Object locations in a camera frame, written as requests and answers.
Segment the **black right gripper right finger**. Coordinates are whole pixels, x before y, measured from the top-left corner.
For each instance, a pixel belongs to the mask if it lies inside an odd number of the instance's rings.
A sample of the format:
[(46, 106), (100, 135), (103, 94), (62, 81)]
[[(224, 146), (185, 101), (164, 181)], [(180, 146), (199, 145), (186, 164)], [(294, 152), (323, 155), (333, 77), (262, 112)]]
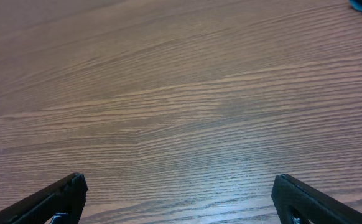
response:
[(362, 224), (362, 213), (288, 174), (276, 176), (271, 198), (282, 224)]

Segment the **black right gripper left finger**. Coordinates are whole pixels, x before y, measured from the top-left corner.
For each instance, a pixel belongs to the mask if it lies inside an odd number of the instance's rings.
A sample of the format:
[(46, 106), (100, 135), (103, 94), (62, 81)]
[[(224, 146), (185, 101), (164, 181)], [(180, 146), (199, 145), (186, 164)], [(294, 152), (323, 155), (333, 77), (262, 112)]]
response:
[(85, 176), (72, 173), (0, 211), (2, 224), (78, 224), (86, 203)]

